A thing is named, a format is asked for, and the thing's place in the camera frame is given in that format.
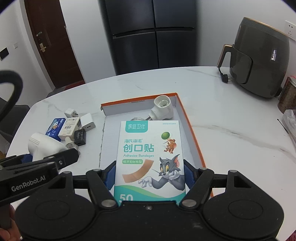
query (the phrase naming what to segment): door handle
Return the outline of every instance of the door handle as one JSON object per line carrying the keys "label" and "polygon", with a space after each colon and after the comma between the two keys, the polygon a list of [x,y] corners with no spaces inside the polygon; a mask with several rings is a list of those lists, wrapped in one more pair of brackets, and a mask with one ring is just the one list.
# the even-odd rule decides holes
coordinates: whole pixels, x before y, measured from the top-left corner
{"label": "door handle", "polygon": [[44,53],[45,49],[46,49],[46,46],[44,47],[43,43],[40,43],[39,46],[40,46],[40,50]]}

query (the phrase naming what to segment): adhesive bandage box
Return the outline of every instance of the adhesive bandage box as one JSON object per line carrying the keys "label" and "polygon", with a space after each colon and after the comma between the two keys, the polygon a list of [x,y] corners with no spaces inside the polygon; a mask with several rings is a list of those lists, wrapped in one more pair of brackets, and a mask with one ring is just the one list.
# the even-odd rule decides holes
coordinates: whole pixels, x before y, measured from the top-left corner
{"label": "adhesive bandage box", "polygon": [[114,198],[122,201],[169,201],[185,196],[179,121],[122,121]]}

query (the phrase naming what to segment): small white box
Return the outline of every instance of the small white box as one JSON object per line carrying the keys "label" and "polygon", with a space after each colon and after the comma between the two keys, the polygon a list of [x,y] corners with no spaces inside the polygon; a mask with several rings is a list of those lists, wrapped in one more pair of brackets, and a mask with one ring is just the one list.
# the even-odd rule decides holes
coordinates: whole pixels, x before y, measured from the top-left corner
{"label": "small white box", "polygon": [[81,116],[80,121],[81,121],[81,126],[83,129],[85,129],[85,131],[89,131],[96,127],[90,113]]}
{"label": "small white box", "polygon": [[58,136],[61,140],[65,140],[66,137],[74,140],[74,132],[79,129],[81,129],[80,117],[67,118]]}

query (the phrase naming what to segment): black chair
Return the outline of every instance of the black chair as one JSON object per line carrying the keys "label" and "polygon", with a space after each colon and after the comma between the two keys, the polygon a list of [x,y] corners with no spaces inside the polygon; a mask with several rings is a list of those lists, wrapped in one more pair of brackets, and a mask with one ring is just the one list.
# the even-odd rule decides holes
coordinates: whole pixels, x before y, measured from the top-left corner
{"label": "black chair", "polygon": [[[0,111],[3,109],[7,102],[0,98]],[[11,111],[0,122],[0,134],[9,142],[12,142],[17,129],[19,128],[22,120],[30,110],[27,105],[15,105]]]}

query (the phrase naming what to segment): white wall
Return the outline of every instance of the white wall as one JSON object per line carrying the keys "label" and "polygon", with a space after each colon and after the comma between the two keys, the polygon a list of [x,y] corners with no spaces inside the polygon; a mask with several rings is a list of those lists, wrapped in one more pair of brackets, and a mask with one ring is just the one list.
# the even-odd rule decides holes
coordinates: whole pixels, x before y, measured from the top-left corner
{"label": "white wall", "polygon": [[98,0],[60,0],[60,4],[85,82],[115,76]]}
{"label": "white wall", "polygon": [[[216,66],[224,44],[233,44],[243,17],[284,32],[285,20],[296,24],[296,13],[281,0],[197,0],[199,62]],[[230,53],[223,66],[229,66]],[[296,74],[296,42],[290,39],[287,75]]]}
{"label": "white wall", "polygon": [[[13,70],[21,76],[23,91],[17,104],[27,104],[31,107],[44,99],[49,91],[41,83],[28,53],[19,27],[16,4],[17,1],[7,7],[0,15],[0,50],[6,47],[9,52],[9,55],[0,61],[0,70]],[[18,43],[18,48],[14,49],[14,43]],[[12,90],[10,85],[0,85],[0,97],[8,100]]]}

